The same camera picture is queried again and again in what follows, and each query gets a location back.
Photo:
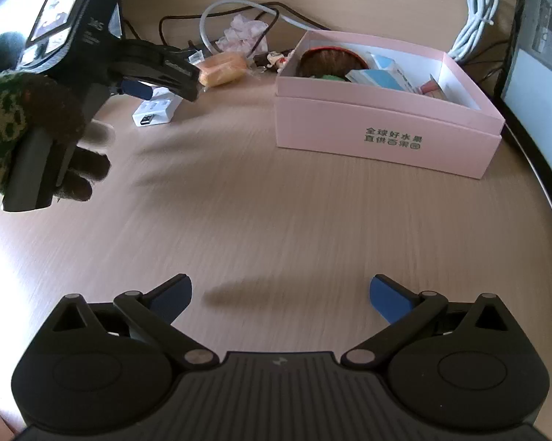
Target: gloved hand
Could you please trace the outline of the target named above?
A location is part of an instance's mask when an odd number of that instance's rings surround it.
[[[4,41],[4,35],[0,35],[0,42]],[[12,52],[20,53],[23,46],[24,41],[19,49],[10,44],[6,52],[8,55],[10,51],[10,57],[4,58],[4,44],[0,44],[0,59],[4,61],[2,66],[16,64],[18,55],[13,56]],[[54,140],[69,144],[80,140],[86,122],[75,96],[54,80],[32,73],[0,73],[0,193],[7,184],[16,144],[32,128],[42,128]],[[92,195],[90,181],[104,179],[109,169],[110,162],[106,156],[76,147],[56,195],[88,200]]]

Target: device screen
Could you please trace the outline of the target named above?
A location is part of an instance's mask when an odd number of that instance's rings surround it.
[[[68,21],[75,2],[76,0],[47,0],[43,12],[39,17],[39,24],[33,34],[33,40],[64,25]]]

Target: blue gripper pad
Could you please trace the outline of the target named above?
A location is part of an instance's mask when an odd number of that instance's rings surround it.
[[[392,288],[375,276],[370,282],[370,303],[388,323],[394,323],[415,308],[413,297]]]

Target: handheld device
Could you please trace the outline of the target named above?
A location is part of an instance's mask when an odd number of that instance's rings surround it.
[[[125,39],[119,1],[45,0],[17,69],[47,75],[71,89],[87,121],[111,94],[151,98],[151,87],[142,82],[196,100],[199,70],[166,46]],[[49,206],[73,150],[41,130],[29,132],[14,156],[3,210]]]
[[[177,275],[112,303],[63,297],[12,376],[21,441],[546,441],[533,421],[547,370],[500,298],[452,303],[384,275],[391,325],[349,349],[236,353],[222,362],[171,322]]]

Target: triangular cutout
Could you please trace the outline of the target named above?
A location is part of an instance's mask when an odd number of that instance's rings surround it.
[[[57,321],[53,331],[75,330],[76,328],[85,328],[86,324],[82,315],[78,312],[75,305],[68,305],[62,316]]]
[[[507,331],[506,325],[503,322],[501,316],[498,314],[496,308],[492,305],[487,305],[478,317],[476,322],[478,328],[485,328],[487,330],[499,330]]]

